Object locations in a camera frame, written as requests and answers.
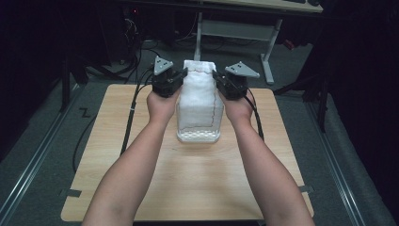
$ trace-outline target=skin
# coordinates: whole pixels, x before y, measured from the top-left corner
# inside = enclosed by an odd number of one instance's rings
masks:
[[[150,186],[179,93],[177,91],[169,98],[162,98],[153,92],[149,94],[148,124],[105,174],[83,225],[132,225]],[[236,134],[249,185],[266,224],[314,225],[293,177],[251,126],[252,109],[247,101],[243,98],[227,101],[220,96]]]

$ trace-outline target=desk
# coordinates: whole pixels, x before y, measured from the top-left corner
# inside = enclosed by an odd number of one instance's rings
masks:
[[[278,10],[292,10],[300,12],[321,13],[323,8],[311,6],[308,2],[305,4],[288,2],[283,0],[201,0],[203,2],[230,4],[252,8],[272,8]],[[257,24],[240,24],[220,21],[202,20],[202,13],[199,14],[197,26],[197,45],[194,54],[194,60],[200,61],[200,41],[202,35],[221,36],[238,39],[266,40],[268,45],[264,54],[261,54],[264,76],[269,85],[274,84],[273,74],[270,69],[269,58],[279,34],[282,19],[279,18],[274,26],[265,26]]]
[[[94,191],[105,172],[120,156],[120,149],[136,86],[111,85],[94,123],[71,189],[79,198],[67,197],[61,218],[82,221]],[[144,88],[137,98],[131,141],[148,121]],[[273,92],[254,89],[267,145],[294,176],[304,182],[296,163]],[[235,135],[226,115],[215,144],[186,144],[176,138],[177,122],[168,124],[152,183],[136,220],[238,220],[262,219],[247,182]],[[307,193],[302,193],[313,215]]]

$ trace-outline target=person's left arm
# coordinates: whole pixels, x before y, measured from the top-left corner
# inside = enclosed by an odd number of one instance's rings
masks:
[[[150,93],[150,120],[123,155],[107,171],[93,196],[83,225],[132,225],[150,186],[168,122],[178,98]]]

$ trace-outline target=person's right arm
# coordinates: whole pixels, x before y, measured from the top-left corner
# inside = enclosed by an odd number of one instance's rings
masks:
[[[223,95],[220,97],[234,128],[247,179],[266,225],[314,225],[294,178],[252,127],[252,108],[248,102],[244,98],[227,101]]]

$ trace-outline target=hand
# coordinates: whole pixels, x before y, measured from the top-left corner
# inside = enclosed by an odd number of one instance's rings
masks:
[[[171,97],[164,98],[153,91],[147,97],[147,108],[149,109],[150,121],[168,123],[173,116],[176,102],[180,94],[178,89]]]
[[[236,101],[230,101],[227,100],[220,92],[219,96],[225,105],[227,118],[229,118],[232,124],[235,124],[241,120],[250,121],[252,107],[249,105],[246,99],[241,98]],[[253,103],[253,97],[249,94],[249,92],[247,92],[247,97]]]

